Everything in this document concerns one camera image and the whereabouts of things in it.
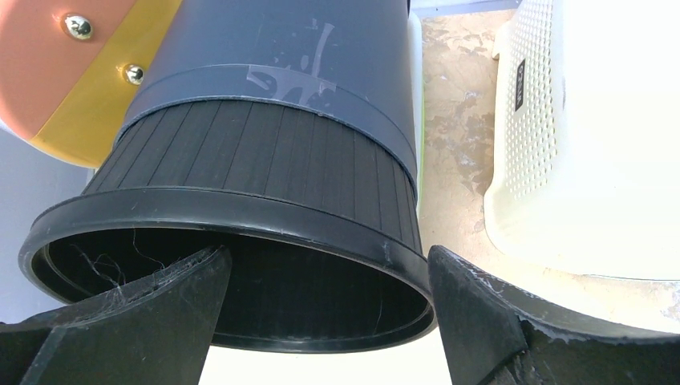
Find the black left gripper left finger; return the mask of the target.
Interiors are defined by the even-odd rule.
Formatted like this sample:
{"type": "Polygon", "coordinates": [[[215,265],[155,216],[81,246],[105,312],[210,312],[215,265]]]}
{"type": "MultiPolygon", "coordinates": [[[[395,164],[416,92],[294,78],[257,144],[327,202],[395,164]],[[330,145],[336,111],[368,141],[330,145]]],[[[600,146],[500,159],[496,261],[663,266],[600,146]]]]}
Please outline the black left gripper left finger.
{"type": "Polygon", "coordinates": [[[4,384],[196,384],[232,269],[224,246],[1,327],[4,384]]]}

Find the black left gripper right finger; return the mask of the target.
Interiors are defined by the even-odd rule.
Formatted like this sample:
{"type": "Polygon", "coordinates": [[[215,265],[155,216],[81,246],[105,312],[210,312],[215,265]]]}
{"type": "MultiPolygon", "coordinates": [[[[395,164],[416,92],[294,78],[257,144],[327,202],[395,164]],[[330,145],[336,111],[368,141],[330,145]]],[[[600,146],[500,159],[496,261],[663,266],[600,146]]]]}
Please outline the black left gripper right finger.
{"type": "Polygon", "coordinates": [[[594,318],[497,278],[441,245],[427,256],[454,384],[676,384],[679,337],[594,318]]]}

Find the cream perforated plastic basket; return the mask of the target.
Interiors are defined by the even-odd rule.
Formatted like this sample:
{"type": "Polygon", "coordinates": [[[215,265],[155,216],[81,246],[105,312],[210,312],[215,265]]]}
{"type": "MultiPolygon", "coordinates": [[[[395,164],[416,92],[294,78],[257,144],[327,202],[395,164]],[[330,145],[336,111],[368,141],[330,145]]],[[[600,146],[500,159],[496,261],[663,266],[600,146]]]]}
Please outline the cream perforated plastic basket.
{"type": "Polygon", "coordinates": [[[678,280],[678,2],[523,1],[494,53],[493,245],[573,274],[678,280]]]}

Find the large black plastic bin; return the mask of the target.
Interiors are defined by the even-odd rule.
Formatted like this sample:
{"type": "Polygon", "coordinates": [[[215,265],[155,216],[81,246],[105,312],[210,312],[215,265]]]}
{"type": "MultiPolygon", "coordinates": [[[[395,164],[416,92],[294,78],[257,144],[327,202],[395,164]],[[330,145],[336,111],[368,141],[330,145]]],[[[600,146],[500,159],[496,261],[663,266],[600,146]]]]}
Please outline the large black plastic bin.
{"type": "Polygon", "coordinates": [[[83,192],[23,274],[71,303],[202,249],[213,343],[348,353],[436,326],[417,218],[407,1],[184,1],[83,192]]]}

